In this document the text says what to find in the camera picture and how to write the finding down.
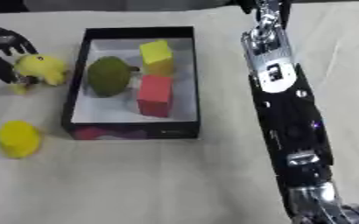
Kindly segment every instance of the yellow toy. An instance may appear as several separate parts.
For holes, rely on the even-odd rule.
[[[9,158],[25,158],[34,153],[41,142],[37,129],[23,121],[6,122],[0,128],[0,147]]]
[[[38,77],[52,86],[58,86],[65,82],[66,64],[51,56],[26,55],[21,57],[14,67],[19,75]]]
[[[172,76],[172,50],[167,41],[161,39],[142,44],[140,52],[143,57],[144,69],[147,74]]]

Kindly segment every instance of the yellow cube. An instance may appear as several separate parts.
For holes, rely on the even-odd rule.
[[[144,69],[148,74],[172,76],[172,50],[167,41],[160,39],[140,46]]]

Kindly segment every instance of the cube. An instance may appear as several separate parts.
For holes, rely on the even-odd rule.
[[[172,76],[174,70],[172,50],[167,44],[167,41],[161,39],[142,44],[140,46],[140,52],[147,74]]]
[[[144,116],[168,117],[172,106],[172,78],[144,75],[137,104]]]

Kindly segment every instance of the white surface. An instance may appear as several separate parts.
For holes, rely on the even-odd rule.
[[[86,68],[83,74],[84,85],[79,93],[71,119],[72,123],[161,123],[193,122],[197,120],[196,88],[194,85],[194,52],[191,38],[166,38],[173,51],[175,72],[172,75],[172,108],[169,117],[141,115],[137,105],[137,92],[140,89],[143,59],[139,46],[156,39],[98,39],[91,42]],[[132,73],[130,84],[121,93],[101,98],[87,83],[88,67],[105,56],[117,56],[126,64],[141,69]]]
[[[289,36],[333,145],[341,196],[359,203],[359,3],[293,6]],[[236,7],[190,12],[1,15],[43,53],[74,63],[86,27],[194,25],[202,135],[195,141],[75,142],[60,132],[67,87],[13,96],[0,83],[0,124],[46,133],[36,155],[0,155],[0,224],[290,223],[257,124]]]

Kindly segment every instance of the black box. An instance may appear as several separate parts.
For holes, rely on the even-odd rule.
[[[87,67],[102,56],[117,56],[142,67],[138,46],[165,39],[173,50],[172,111],[168,118],[138,113],[136,93],[142,74],[132,76],[123,93],[98,98],[85,81]],[[197,138],[201,125],[193,27],[87,29],[62,114],[62,127],[73,138]]]

